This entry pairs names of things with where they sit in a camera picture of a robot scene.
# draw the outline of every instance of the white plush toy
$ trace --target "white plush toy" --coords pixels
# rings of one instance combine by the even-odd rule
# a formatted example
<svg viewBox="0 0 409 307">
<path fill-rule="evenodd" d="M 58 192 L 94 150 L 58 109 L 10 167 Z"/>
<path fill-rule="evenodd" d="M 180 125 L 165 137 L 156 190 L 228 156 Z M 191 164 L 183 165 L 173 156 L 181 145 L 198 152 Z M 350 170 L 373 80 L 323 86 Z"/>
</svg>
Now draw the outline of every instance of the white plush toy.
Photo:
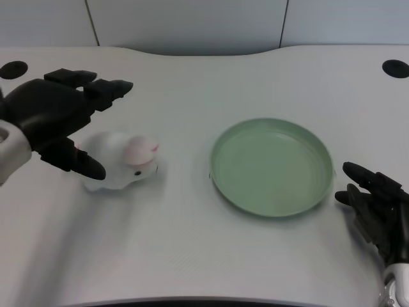
<svg viewBox="0 0 409 307">
<path fill-rule="evenodd" d="M 82 177 L 90 191 L 123 189 L 131 182 L 148 177 L 158 168 L 155 161 L 158 143 L 146 136 L 101 132 L 83 142 L 80 148 L 106 170 L 104 180 Z"/>
</svg>

